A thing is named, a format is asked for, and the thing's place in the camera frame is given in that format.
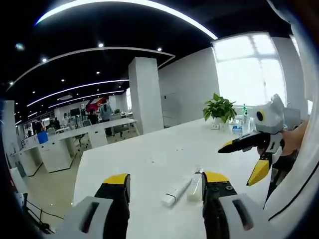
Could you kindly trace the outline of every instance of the recessed light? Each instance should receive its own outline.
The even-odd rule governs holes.
[[[22,43],[17,43],[15,45],[15,48],[18,50],[18,51],[24,51],[25,47]]]

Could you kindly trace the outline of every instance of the white pillar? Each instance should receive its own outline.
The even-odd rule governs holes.
[[[20,151],[15,129],[14,101],[3,101],[2,139],[7,156]]]
[[[156,59],[135,57],[129,64],[132,112],[141,134],[164,128]]]
[[[109,96],[109,103],[113,111],[117,109],[115,96]]]

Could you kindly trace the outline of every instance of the ceiling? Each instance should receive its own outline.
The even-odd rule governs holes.
[[[263,0],[156,1],[195,19],[219,38],[247,31],[265,30],[276,36],[291,33],[289,25]],[[10,2],[7,15],[14,20],[7,18],[1,21],[6,23],[2,24],[6,37],[2,50],[5,61],[1,68],[0,89],[6,99],[18,103],[15,105],[15,112],[19,112],[15,115],[16,122],[26,121],[30,111],[50,110],[49,106],[59,103],[57,99],[68,93],[77,98],[125,90],[129,87],[128,82],[88,86],[60,93],[27,107],[35,100],[68,88],[128,79],[127,68],[135,56],[156,58],[158,65],[170,56],[136,50],[97,50],[73,54],[46,62],[7,90],[9,82],[41,63],[42,58],[50,59],[72,51],[95,48],[102,42],[105,47],[136,47],[155,51],[161,47],[163,52],[175,55],[174,60],[177,60],[209,47],[212,40],[176,16],[137,4],[86,4],[67,9],[35,25],[43,14],[69,1],[33,0],[32,5],[28,4],[29,1],[19,4]],[[16,43],[22,43],[25,49],[18,51]]]

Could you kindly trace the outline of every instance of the window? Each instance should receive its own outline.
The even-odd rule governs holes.
[[[307,104],[308,104],[308,115],[311,115],[311,111],[313,109],[313,102],[307,101]]]
[[[296,49],[298,55],[300,56],[299,47],[298,47],[296,38],[294,36],[292,36],[292,35],[290,36],[290,38],[291,38],[291,41],[293,41],[293,44],[295,46],[295,49]]]
[[[219,91],[235,105],[262,105],[278,94],[287,105],[279,56],[266,33],[213,42]]]
[[[128,110],[130,111],[131,108],[132,108],[131,90],[130,90],[130,88],[126,89],[126,102],[128,104]]]

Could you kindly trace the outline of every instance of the blue container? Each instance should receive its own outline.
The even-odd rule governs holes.
[[[46,131],[38,133],[38,140],[39,143],[45,143],[48,141],[48,135],[46,134]]]

